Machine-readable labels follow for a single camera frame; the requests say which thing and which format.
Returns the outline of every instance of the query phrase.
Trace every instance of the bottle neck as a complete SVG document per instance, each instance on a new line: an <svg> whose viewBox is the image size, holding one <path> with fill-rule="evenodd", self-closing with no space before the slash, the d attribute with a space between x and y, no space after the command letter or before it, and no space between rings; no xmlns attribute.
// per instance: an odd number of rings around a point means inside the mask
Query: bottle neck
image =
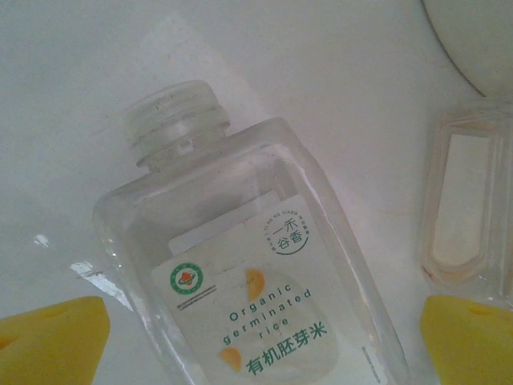
<svg viewBox="0 0 513 385"><path fill-rule="evenodd" d="M224 123L216 127L182 136L178 140L171 142L162 150L142 159L137 165L139 167L148 167L150 172L158 172L177 158L204 150L212 143L226 138L225 129L228 126L229 123Z"/></svg>

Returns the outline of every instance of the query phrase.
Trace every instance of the organic certification logo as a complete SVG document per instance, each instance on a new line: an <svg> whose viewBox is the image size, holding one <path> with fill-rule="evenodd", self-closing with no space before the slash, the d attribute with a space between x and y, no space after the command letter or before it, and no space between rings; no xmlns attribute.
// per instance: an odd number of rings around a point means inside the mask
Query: organic certification logo
<svg viewBox="0 0 513 385"><path fill-rule="evenodd" d="M180 263L171 272L170 283L173 290L178 294L192 294L201 287L203 272L194 263Z"/></svg>
<svg viewBox="0 0 513 385"><path fill-rule="evenodd" d="M280 255L297 253L310 235L304 217L295 210L275 213L265 223L264 233L271 250Z"/></svg>

